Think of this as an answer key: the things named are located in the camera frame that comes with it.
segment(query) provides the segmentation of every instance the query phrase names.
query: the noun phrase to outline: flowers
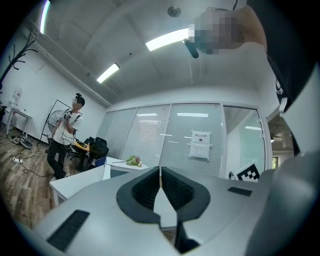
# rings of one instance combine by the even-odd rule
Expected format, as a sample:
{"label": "flowers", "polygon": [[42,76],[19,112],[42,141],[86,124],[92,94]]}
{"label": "flowers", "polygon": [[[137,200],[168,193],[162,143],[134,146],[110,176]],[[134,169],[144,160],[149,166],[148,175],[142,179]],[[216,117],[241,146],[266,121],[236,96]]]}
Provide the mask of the flowers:
{"label": "flowers", "polygon": [[142,162],[139,156],[129,156],[126,160],[125,160],[126,164],[128,166],[138,166],[141,167],[142,166]]}

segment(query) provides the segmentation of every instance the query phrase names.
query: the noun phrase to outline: wooden floor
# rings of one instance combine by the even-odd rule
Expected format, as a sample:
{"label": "wooden floor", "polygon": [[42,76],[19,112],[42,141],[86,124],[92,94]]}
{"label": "wooden floor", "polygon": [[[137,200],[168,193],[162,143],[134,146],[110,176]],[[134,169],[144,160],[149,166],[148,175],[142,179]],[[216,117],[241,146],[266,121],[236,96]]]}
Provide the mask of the wooden floor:
{"label": "wooden floor", "polygon": [[[16,145],[7,138],[5,128],[5,125],[0,128],[0,195],[13,219],[32,229],[54,208],[53,191],[49,187],[49,181],[53,177],[49,174],[54,172],[47,162],[47,154],[44,153],[49,147],[43,143],[37,145],[38,142],[31,138],[28,138],[28,141],[33,145],[30,150],[21,145]],[[21,136],[21,133],[13,130],[9,135]],[[11,161],[12,157],[19,152],[21,154],[17,157],[27,158],[36,151],[42,151],[37,152],[37,154],[44,155],[33,156],[30,158],[30,164],[24,164],[24,166],[40,176],[48,175],[46,177],[39,177],[31,171],[26,174],[23,172],[25,168],[20,163]],[[71,161],[67,157],[64,170],[70,176],[77,174],[75,168],[79,161],[78,158]],[[165,237],[172,244],[174,243],[175,233],[175,230],[163,231]]]}

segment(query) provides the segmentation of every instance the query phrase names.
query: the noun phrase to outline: fan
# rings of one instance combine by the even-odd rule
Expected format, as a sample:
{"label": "fan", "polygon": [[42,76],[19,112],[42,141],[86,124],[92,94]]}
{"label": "fan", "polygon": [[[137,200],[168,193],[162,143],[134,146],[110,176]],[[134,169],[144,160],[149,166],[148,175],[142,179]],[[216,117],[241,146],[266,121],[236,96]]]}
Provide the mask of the fan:
{"label": "fan", "polygon": [[60,120],[59,117],[61,116],[61,114],[62,114],[62,110],[56,110],[48,118],[47,123],[48,123],[49,129],[52,133],[55,129],[57,122]]}

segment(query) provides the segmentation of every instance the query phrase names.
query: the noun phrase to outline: white table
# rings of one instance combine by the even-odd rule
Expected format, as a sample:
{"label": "white table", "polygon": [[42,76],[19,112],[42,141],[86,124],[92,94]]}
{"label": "white table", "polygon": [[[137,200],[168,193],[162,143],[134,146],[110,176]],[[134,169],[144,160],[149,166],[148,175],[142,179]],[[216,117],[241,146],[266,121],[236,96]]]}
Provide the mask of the white table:
{"label": "white table", "polygon": [[[110,179],[111,168],[122,172],[138,172],[139,170],[149,168],[145,164],[138,167],[130,166],[120,161],[116,158],[107,157],[105,165],[50,182],[50,187],[53,189],[55,206],[58,206],[90,184]],[[162,188],[159,189],[155,197],[153,211],[160,215],[162,230],[171,230],[177,225],[177,213]]]}
{"label": "white table", "polygon": [[119,159],[112,157],[107,157],[107,164],[72,175],[66,178],[58,179],[51,181],[49,183],[50,187],[53,189],[53,197],[55,206],[64,202],[71,196],[73,196],[78,191],[82,190],[90,184],[104,181],[111,178],[111,167],[113,170],[123,171],[123,172],[132,172],[139,171],[142,169],[149,168],[146,165],[142,167],[130,166],[126,163],[120,163]]}
{"label": "white table", "polygon": [[20,109],[17,109],[16,107],[11,107],[9,117],[8,117],[8,123],[6,125],[6,135],[8,135],[8,133],[9,133],[10,122],[11,122],[11,119],[12,119],[14,112],[27,118],[24,130],[22,132],[22,134],[25,134],[25,137],[27,138],[28,137],[28,129],[29,129],[32,117],[29,114],[27,114],[25,111],[21,111]]}

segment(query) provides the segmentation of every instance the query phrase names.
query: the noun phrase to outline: wall sign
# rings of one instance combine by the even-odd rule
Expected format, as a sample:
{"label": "wall sign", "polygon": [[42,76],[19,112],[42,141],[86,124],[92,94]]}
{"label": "wall sign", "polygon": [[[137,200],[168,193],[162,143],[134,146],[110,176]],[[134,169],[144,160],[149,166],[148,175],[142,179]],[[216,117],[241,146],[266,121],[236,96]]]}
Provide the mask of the wall sign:
{"label": "wall sign", "polygon": [[190,157],[206,158],[209,161],[211,132],[192,131]]}

